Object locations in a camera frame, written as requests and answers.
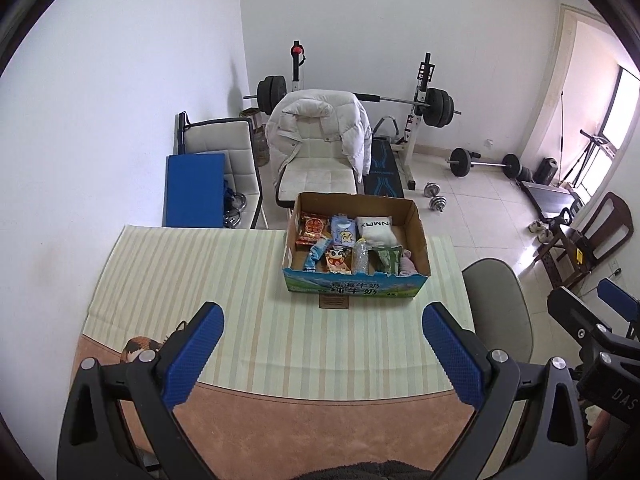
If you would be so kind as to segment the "loaded barbell on rack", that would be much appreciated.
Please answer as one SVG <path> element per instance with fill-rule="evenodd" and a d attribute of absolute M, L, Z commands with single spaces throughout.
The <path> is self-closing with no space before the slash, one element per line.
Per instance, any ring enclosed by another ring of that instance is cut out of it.
<path fill-rule="evenodd" d="M 283 76 L 267 76 L 258 82 L 254 94 L 243 96 L 244 100 L 255 100 L 258 108 L 270 115 L 276 105 L 288 94 L 288 87 Z M 356 98 L 363 102 L 390 102 L 413 106 L 413 113 L 434 128 L 444 128 L 460 112 L 454 107 L 454 99 L 445 90 L 428 88 L 423 101 L 388 98 L 371 93 L 356 93 Z"/>

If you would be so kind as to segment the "black fleece garment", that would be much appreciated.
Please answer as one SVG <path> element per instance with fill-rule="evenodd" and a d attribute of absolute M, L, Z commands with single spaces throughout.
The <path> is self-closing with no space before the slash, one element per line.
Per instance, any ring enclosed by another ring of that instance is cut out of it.
<path fill-rule="evenodd" d="M 428 480 L 433 473 L 398 460 L 362 462 L 307 472 L 295 480 Z"/>

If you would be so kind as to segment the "white padded chair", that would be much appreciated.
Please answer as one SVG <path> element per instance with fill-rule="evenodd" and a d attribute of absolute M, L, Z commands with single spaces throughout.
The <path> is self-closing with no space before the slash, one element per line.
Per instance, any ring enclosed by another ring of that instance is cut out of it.
<path fill-rule="evenodd" d="M 340 141 L 306 139 L 278 171 L 276 203 L 293 209 L 303 192 L 357 194 L 355 171 Z"/>

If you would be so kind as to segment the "weight bench rack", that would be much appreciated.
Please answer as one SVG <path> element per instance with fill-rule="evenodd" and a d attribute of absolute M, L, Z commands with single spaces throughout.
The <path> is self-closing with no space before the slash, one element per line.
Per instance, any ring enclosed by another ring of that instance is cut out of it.
<path fill-rule="evenodd" d="M 404 197 L 404 189 L 416 189 L 411 162 L 416 147 L 416 135 L 427 109 L 427 90 L 434 73 L 430 52 L 424 54 L 416 74 L 416 88 L 411 100 L 389 98 L 372 93 L 357 92 L 361 102 L 396 103 L 410 106 L 404 128 L 393 116 L 384 115 L 372 129 L 373 145 L 370 174 L 362 180 L 362 190 L 369 195 Z"/>

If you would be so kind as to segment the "pink grey cloth bundle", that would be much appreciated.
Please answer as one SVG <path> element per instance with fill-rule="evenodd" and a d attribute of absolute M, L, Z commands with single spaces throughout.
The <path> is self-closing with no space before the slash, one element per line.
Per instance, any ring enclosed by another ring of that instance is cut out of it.
<path fill-rule="evenodd" d="M 418 270 L 416 270 L 416 265 L 412 261 L 410 250 L 404 248 L 399 259 L 399 274 L 401 276 L 410 276 L 417 273 Z"/>

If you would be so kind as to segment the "orange panda snack packet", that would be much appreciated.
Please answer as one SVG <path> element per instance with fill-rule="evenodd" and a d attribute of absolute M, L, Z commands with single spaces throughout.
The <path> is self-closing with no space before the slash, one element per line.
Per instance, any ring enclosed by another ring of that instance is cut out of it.
<path fill-rule="evenodd" d="M 351 274 L 349 257 L 350 249 L 348 247 L 331 244 L 324 253 L 326 270 L 335 274 Z"/>

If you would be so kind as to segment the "blue folded mat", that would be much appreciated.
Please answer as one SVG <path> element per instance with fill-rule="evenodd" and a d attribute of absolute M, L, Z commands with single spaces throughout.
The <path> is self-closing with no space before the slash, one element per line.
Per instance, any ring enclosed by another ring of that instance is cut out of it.
<path fill-rule="evenodd" d="M 224 154 L 170 155 L 166 159 L 163 226 L 212 228 L 224 224 Z"/>

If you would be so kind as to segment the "white puffer jacket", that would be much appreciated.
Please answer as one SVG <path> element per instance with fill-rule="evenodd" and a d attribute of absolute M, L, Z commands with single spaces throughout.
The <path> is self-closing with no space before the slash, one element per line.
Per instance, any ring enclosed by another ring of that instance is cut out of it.
<path fill-rule="evenodd" d="M 337 143 L 337 156 L 345 159 L 360 183 L 371 168 L 372 128 L 366 109 L 348 91 L 299 90 L 288 93 L 274 108 L 266 125 L 278 172 L 288 162 L 311 154 L 304 144 L 312 139 Z"/>

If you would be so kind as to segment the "white side chair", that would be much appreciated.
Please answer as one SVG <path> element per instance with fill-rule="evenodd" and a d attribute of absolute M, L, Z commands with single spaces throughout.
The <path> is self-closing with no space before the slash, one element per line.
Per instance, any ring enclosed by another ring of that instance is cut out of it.
<path fill-rule="evenodd" d="M 254 132 L 248 117 L 190 122 L 188 114 L 181 112 L 177 118 L 179 155 L 224 156 L 224 227 L 228 229 L 269 228 Z"/>

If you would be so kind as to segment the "blue Nestle sachet strip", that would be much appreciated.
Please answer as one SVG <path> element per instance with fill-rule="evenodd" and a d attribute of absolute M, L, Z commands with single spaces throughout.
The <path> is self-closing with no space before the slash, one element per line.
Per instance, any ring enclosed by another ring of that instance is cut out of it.
<path fill-rule="evenodd" d="M 327 237 L 321 237 L 318 242 L 315 242 L 309 249 L 308 255 L 303 264 L 303 270 L 305 272 L 314 272 L 317 270 L 317 264 L 331 245 L 331 240 Z"/>

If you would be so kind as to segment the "green snack packet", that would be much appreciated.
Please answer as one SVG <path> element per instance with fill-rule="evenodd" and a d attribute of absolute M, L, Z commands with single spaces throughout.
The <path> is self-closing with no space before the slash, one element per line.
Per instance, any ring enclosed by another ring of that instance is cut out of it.
<path fill-rule="evenodd" d="M 400 273 L 400 259 L 404 251 L 400 245 L 376 246 L 372 248 L 378 258 L 375 269 L 385 274 L 398 275 Z"/>

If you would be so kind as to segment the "white packaged towel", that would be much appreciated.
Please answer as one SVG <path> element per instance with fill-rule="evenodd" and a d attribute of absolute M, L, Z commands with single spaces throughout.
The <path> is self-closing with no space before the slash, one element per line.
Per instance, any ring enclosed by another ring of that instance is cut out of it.
<path fill-rule="evenodd" d="M 360 237 L 370 246 L 396 246 L 397 237 L 392 229 L 390 217 L 357 217 L 356 225 Z"/>

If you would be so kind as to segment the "barbell on floor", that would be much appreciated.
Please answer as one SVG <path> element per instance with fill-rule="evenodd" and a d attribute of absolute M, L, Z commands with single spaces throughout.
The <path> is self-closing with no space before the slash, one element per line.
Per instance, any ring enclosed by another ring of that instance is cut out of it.
<path fill-rule="evenodd" d="M 483 160 L 480 153 L 471 152 L 465 148 L 455 148 L 447 159 L 451 173 L 458 178 L 466 177 L 474 167 L 500 168 L 508 179 L 516 179 L 521 171 L 522 164 L 515 154 L 506 154 L 500 162 L 488 162 Z"/>

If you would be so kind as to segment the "blue tissue pack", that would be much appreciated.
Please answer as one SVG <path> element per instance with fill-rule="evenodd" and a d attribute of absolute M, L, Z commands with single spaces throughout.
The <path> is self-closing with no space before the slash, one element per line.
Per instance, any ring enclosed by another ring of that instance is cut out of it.
<path fill-rule="evenodd" d="M 353 248 L 357 240 L 356 221 L 336 214 L 331 218 L 331 235 L 334 245 Z"/>

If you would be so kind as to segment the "red floral snack packet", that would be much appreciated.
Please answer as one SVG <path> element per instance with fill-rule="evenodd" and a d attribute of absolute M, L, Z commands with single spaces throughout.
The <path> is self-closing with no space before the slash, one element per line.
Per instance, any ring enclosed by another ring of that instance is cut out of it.
<path fill-rule="evenodd" d="M 299 217 L 295 245 L 314 246 L 322 238 L 330 237 L 330 218 L 325 214 L 307 214 Z"/>

